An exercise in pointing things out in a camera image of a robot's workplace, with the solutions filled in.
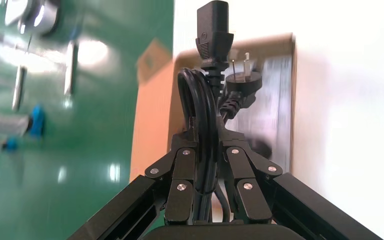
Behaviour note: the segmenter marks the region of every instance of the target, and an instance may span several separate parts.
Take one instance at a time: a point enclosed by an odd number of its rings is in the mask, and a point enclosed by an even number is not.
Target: blue object
[[[45,113],[43,109],[39,105],[35,106],[31,112],[30,117],[32,124],[29,130],[29,134],[36,138],[42,137],[45,122]]]
[[[15,151],[17,149],[17,140],[14,137],[8,138],[8,141],[6,141],[5,149],[9,152]]]

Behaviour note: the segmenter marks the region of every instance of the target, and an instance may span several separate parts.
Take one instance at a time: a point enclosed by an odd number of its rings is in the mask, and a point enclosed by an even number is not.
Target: green wall
[[[0,151],[0,240],[65,239],[128,184],[136,62],[154,38],[172,49],[173,14],[173,0],[62,0],[56,31],[31,38],[4,26],[0,6],[0,33],[36,54],[19,113],[37,104],[46,113],[42,140]],[[72,102],[58,64],[71,39],[80,42]],[[12,86],[19,56],[0,44],[0,77]],[[12,97],[0,88],[0,113],[14,114]]]

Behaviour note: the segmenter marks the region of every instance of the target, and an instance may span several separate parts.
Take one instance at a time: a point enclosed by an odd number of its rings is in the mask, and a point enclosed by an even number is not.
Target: wire
[[[221,211],[223,213],[223,218],[222,218],[223,223],[230,222],[231,211],[229,209],[229,203],[225,195],[223,194],[222,188],[220,187],[220,183],[217,184],[217,187],[215,188],[214,193],[221,205]]]
[[[200,194],[197,196],[195,219],[208,221],[211,193],[217,185],[219,156],[216,103],[208,80],[202,72],[183,68],[177,75],[177,81],[186,124],[190,117],[195,117],[198,122],[199,161],[195,187]]]

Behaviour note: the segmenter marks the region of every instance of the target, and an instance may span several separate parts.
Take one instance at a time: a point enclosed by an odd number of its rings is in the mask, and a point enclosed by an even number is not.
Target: metal screw
[[[151,169],[151,174],[157,174],[160,170],[158,168]]]
[[[182,184],[177,185],[177,190],[183,191],[185,189],[186,189],[186,185],[185,184],[182,183]]]
[[[247,182],[243,185],[243,188],[246,190],[251,190],[251,189],[253,189],[253,185],[251,183]]]

